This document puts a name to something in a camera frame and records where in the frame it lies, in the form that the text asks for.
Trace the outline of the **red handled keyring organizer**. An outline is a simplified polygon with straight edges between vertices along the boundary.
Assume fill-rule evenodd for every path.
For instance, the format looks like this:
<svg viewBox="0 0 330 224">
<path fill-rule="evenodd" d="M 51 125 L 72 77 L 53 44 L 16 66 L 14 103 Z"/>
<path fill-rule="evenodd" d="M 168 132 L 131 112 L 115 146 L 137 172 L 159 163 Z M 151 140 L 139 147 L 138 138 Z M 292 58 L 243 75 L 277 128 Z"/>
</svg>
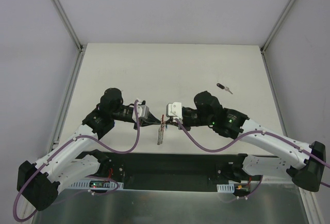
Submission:
<svg viewBox="0 0 330 224">
<path fill-rule="evenodd" d="M 162 145 L 162 143 L 163 143 L 165 129 L 166 129 L 166 121 L 164 119 L 164 115 L 162 115 L 161 120 L 160 120 L 160 126 L 158 129 L 158 139 L 157 139 L 158 146 Z"/>
</svg>

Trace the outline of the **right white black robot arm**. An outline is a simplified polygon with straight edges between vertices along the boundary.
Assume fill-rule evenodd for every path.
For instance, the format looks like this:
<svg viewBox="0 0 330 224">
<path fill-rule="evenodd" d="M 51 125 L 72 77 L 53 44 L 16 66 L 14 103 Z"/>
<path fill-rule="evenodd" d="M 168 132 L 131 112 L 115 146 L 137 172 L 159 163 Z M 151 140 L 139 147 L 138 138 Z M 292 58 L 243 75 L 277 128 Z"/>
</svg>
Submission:
<svg viewBox="0 0 330 224">
<path fill-rule="evenodd" d="M 217 153 L 238 141 L 261 148 L 272 157 L 247 155 L 242 162 L 232 166 L 232 174 L 238 180 L 254 175 L 278 178 L 290 177 L 292 182 L 307 191 L 318 192 L 322 184 L 326 163 L 325 145 L 315 141 L 305 143 L 276 134 L 247 115 L 224 108 L 208 91 L 198 93 L 193 99 L 196 108 L 183 107 L 180 102 L 169 103 L 166 116 L 200 149 Z M 220 149 L 207 149 L 189 133 L 191 127 L 207 126 L 218 135 L 232 141 Z"/>
</svg>

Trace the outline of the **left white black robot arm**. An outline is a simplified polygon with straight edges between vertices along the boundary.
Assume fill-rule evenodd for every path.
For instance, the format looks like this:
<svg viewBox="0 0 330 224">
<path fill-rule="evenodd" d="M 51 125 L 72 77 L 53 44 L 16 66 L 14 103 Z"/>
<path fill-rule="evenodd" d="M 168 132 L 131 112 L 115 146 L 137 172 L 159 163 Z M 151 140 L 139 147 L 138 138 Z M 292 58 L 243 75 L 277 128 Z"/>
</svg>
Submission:
<svg viewBox="0 0 330 224">
<path fill-rule="evenodd" d="M 42 211 L 75 181 L 93 174 L 104 177 L 109 171 L 109 160 L 101 151 L 93 151 L 81 162 L 74 159 L 95 143 L 104 147 L 101 138 L 114 128 L 116 121 L 132 123 L 136 131 L 143 126 L 160 124 L 145 101 L 135 100 L 124 105 L 121 90 L 105 90 L 96 108 L 65 143 L 34 163 L 25 161 L 19 166 L 18 196 L 24 197 L 37 211 Z"/>
</svg>

